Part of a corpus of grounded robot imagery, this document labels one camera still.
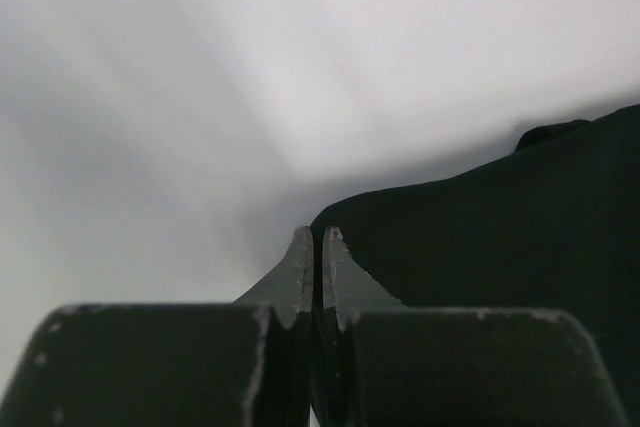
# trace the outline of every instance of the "black fabric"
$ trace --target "black fabric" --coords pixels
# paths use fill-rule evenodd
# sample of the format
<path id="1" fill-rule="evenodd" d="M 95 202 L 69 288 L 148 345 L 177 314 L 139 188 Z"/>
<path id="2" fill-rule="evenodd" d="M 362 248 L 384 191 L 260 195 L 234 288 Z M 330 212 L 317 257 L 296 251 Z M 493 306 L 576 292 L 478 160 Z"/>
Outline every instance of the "black fabric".
<path id="1" fill-rule="evenodd" d="M 317 246 L 331 225 L 406 305 L 568 311 L 640 424 L 640 106 L 533 129 L 452 179 L 334 204 L 312 224 Z"/>

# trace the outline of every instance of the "white background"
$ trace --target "white background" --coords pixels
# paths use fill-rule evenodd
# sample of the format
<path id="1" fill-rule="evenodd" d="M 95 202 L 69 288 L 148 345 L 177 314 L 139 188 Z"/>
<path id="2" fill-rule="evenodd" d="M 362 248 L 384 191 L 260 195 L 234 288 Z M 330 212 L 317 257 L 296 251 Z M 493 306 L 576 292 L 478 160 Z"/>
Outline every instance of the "white background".
<path id="1" fill-rule="evenodd" d="M 229 301 L 295 226 L 640 99 L 640 0 L 0 0 L 0 392 L 78 301 Z"/>

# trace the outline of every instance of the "gray surface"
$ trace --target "gray surface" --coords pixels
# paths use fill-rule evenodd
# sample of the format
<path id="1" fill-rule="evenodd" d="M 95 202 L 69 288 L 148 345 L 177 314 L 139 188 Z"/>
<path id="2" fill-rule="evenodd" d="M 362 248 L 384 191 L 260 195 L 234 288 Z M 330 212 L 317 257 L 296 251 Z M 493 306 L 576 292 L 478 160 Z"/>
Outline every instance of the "gray surface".
<path id="1" fill-rule="evenodd" d="M 331 202 L 638 100 L 639 31 L 639 0 L 0 0 L 0 385 L 59 304 L 232 300 Z"/>
<path id="2" fill-rule="evenodd" d="M 313 306 L 313 234 L 298 227 L 282 260 L 235 301 L 236 304 L 272 306 L 278 321 L 291 329 L 306 314 L 311 323 Z M 297 327 L 298 337 L 304 329 Z"/>
<path id="3" fill-rule="evenodd" d="M 324 309 L 335 310 L 341 332 L 344 333 L 362 309 L 403 307 L 399 299 L 387 292 L 351 257 L 338 227 L 328 228 L 322 242 L 322 305 Z"/>

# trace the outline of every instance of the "white wall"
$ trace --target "white wall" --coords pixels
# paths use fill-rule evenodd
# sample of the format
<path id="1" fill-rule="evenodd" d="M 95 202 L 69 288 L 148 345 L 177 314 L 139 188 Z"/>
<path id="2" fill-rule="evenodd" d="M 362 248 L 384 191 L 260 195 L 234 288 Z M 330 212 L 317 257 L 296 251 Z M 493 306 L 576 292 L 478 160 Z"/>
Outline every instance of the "white wall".
<path id="1" fill-rule="evenodd" d="M 344 196 L 638 100 L 640 0 L 0 0 L 0 391 L 75 301 L 232 300 Z"/>

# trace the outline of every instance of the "dark cloth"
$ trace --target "dark cloth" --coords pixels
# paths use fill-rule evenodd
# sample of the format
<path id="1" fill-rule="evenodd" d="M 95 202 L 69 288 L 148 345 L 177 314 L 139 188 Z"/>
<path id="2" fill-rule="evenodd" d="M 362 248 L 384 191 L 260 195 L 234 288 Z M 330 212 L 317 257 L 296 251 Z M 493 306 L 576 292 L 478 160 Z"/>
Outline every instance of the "dark cloth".
<path id="1" fill-rule="evenodd" d="M 448 180 L 334 204 L 312 224 L 316 247 L 332 225 L 408 306 L 571 313 L 640 424 L 640 106 L 533 129 Z"/>

